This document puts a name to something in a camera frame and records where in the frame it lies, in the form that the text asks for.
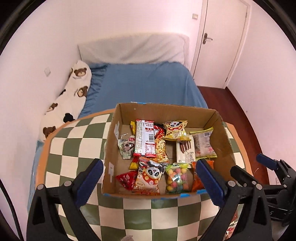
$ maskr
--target blue gripper pad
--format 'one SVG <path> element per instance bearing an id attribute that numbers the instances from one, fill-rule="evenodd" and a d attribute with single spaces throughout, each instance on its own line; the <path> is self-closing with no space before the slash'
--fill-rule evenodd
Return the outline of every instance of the blue gripper pad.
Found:
<path id="1" fill-rule="evenodd" d="M 223 207 L 225 204 L 224 197 L 227 194 L 228 189 L 220 174 L 212 170 L 205 159 L 197 161 L 196 172 L 207 190 L 213 204 Z"/>
<path id="2" fill-rule="evenodd" d="M 274 171 L 277 170 L 278 166 L 275 160 L 271 159 L 268 156 L 263 155 L 262 153 L 259 153 L 256 156 L 256 161 L 261 163 L 262 165 L 266 166 L 268 169 Z"/>
<path id="3" fill-rule="evenodd" d="M 86 174 L 86 177 L 77 190 L 75 201 L 77 207 L 81 207 L 86 204 L 92 191 L 94 190 L 96 184 L 102 176 L 103 170 L 103 162 L 100 159 L 94 159 L 89 167 L 84 171 L 84 173 L 82 173 L 82 175 Z"/>

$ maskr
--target screw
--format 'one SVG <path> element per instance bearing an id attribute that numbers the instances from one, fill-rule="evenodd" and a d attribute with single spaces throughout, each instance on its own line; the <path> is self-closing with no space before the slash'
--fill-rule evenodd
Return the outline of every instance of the screw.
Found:
<path id="1" fill-rule="evenodd" d="M 42 189 L 43 189 L 43 187 L 44 187 L 44 185 L 43 185 L 43 184 L 39 184 L 39 185 L 37 186 L 37 189 L 38 189 L 38 190 L 42 190 Z"/>
<path id="2" fill-rule="evenodd" d="M 235 186 L 235 182 L 234 181 L 228 181 L 228 185 L 231 186 L 231 187 L 234 187 Z"/>
<path id="3" fill-rule="evenodd" d="M 259 184 L 259 183 L 258 183 L 258 184 L 256 184 L 256 188 L 257 188 L 257 189 L 259 189 L 259 190 L 261 190 L 261 189 L 262 189 L 262 186 L 261 186 L 261 184 Z"/>
<path id="4" fill-rule="evenodd" d="M 65 187 L 71 186 L 71 184 L 72 184 L 72 181 L 65 181 L 64 182 Z"/>

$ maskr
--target checkered pattern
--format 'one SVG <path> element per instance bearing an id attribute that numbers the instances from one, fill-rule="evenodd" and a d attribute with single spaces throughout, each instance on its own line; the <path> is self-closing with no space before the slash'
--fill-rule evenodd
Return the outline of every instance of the checkered pattern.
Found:
<path id="1" fill-rule="evenodd" d="M 111 120 L 112 114 L 77 120 L 57 133 L 47 161 L 47 187 L 73 180 L 94 158 L 104 159 Z M 225 128 L 236 150 L 237 144 Z M 236 153 L 238 164 L 244 167 L 239 150 Z M 114 198 L 102 195 L 101 184 L 102 178 L 80 210 L 102 241 L 119 241 L 127 235 L 134 241 L 198 240 L 218 212 L 208 194 L 155 200 Z M 58 213 L 68 237 L 77 240 L 61 205 Z"/>

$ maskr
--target wooden floor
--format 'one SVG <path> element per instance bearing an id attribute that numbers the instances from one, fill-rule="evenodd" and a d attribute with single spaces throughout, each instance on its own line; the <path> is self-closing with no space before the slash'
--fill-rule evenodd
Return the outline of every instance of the wooden floor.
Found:
<path id="1" fill-rule="evenodd" d="M 210 87 L 198 87 L 207 105 L 217 110 L 225 122 L 233 124 L 242 140 L 252 168 L 254 177 L 262 184 L 269 184 L 267 169 L 256 161 L 256 155 L 261 148 L 253 128 L 244 111 L 228 88 L 217 89 Z"/>

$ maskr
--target cardboard box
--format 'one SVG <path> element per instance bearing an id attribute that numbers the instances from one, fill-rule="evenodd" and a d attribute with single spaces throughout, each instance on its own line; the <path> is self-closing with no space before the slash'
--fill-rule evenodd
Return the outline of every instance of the cardboard box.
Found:
<path id="1" fill-rule="evenodd" d="M 166 194 L 167 175 L 164 174 L 158 183 L 160 195 L 146 196 L 132 193 L 115 179 L 116 175 L 126 173 L 129 170 L 131 159 L 123 160 L 117 145 L 117 139 L 121 135 L 132 135 L 130 122 L 136 119 L 153 120 L 155 123 L 166 121 L 188 120 L 185 128 L 186 132 L 204 130 L 214 127 L 210 137 L 210 143 L 217 154 L 214 162 L 214 170 L 219 172 L 225 180 L 233 180 L 230 176 L 230 169 L 235 165 L 234 155 L 226 131 L 222 124 L 222 118 L 216 110 L 198 107 L 187 107 L 167 104 L 139 104 L 139 103 L 120 103 L 117 104 L 114 116 L 108 132 L 105 147 L 105 176 L 102 185 L 102 193 L 116 197 L 128 198 L 176 198 L 180 194 Z M 166 142 L 166 152 L 170 164 L 176 162 L 176 143 Z M 188 172 L 188 183 L 193 183 L 193 169 Z"/>

